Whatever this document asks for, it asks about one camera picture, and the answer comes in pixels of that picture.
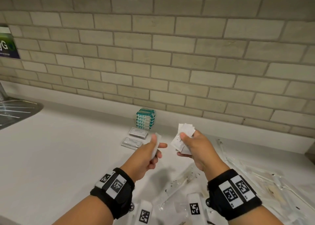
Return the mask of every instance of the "qr code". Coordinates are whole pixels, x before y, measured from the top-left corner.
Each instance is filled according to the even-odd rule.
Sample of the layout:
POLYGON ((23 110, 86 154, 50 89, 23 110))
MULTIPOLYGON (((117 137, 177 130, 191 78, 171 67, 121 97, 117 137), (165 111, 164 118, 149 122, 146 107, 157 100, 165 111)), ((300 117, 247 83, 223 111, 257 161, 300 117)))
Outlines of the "qr code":
POLYGON ((237 182, 235 185, 236 185, 236 186, 238 187, 238 189, 242 192, 242 194, 244 194, 244 193, 250 191, 250 189, 247 187, 246 183, 245 183, 243 180, 237 182))
POLYGON ((236 195, 235 191, 232 189, 232 187, 229 187, 223 191, 223 194, 227 198, 229 202, 232 202, 233 200, 237 199, 238 196, 236 195))
POLYGON ((149 216, 150 216, 150 212, 141 209, 139 221, 142 223, 148 224, 149 216))
POLYGON ((123 184, 118 179, 116 179, 115 182, 113 182, 111 189, 118 193, 122 186, 123 184))
POLYGON ((110 174, 105 174, 103 178, 100 179, 101 182, 106 183, 106 181, 110 178, 110 174))
POLYGON ((198 203, 190 203, 189 206, 190 206, 191 215, 200 214, 198 203))

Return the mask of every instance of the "white countertop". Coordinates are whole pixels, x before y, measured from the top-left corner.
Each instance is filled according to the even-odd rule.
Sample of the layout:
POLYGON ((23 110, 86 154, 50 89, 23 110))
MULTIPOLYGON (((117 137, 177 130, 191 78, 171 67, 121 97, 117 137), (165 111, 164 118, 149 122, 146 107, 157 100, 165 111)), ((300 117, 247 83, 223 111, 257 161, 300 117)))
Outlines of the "white countertop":
MULTIPOLYGON (((38 114, 0 130, 0 222, 53 223, 87 196, 107 170, 133 153, 120 146, 132 126, 130 118, 45 102, 38 114)), ((161 125, 152 130, 166 143, 176 131, 161 125)), ((234 158, 282 170, 295 186, 315 183, 315 166, 302 154, 223 142, 234 158)), ((191 162, 171 146, 164 149, 156 169, 136 183, 134 199, 151 201, 191 162)))

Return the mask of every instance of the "stack of teal packages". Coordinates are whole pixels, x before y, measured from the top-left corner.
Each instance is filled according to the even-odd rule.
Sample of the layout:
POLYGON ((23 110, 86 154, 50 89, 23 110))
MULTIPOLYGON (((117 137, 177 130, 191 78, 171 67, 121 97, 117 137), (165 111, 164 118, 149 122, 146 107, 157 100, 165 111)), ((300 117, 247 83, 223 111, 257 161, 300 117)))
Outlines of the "stack of teal packages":
POLYGON ((155 120, 155 111, 147 108, 141 108, 137 112, 136 125, 139 129, 150 130, 155 120))

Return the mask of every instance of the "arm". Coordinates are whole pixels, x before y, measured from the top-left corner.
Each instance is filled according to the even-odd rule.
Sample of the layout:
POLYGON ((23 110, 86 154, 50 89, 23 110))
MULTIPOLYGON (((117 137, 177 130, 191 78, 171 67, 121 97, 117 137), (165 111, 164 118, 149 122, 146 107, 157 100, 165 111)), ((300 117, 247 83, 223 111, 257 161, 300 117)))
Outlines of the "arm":
MULTIPOLYGON (((180 152, 178 152, 177 155, 192 158, 197 168, 205 173, 208 181, 230 169, 229 166, 220 159, 207 137, 199 131, 196 130, 192 138, 189 138, 185 133, 181 133, 180 138, 190 148, 192 155, 181 154, 180 152)), ((264 206, 259 206, 229 221, 229 225, 266 224, 283 225, 283 223, 264 206)))
MULTIPOLYGON (((158 150, 155 157, 151 159, 156 142, 156 135, 152 135, 150 143, 138 148, 120 167, 134 182, 142 179, 148 170, 155 169, 158 159, 162 158, 162 153, 158 150)), ((165 143, 159 144, 159 148, 166 147, 165 143)), ((53 225, 112 225, 113 221, 109 208, 98 197, 89 195, 53 225)))

